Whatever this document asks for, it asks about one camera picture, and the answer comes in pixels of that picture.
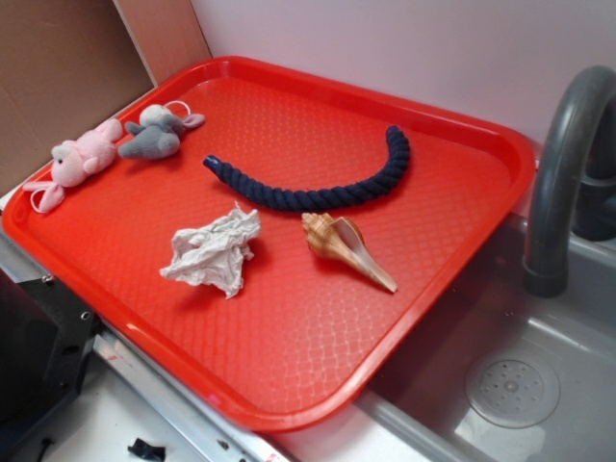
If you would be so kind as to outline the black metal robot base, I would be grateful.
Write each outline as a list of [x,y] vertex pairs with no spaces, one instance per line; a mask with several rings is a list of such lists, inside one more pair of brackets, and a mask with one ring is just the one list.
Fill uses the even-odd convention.
[[81,390],[97,316],[61,280],[1,274],[1,426],[41,421]]

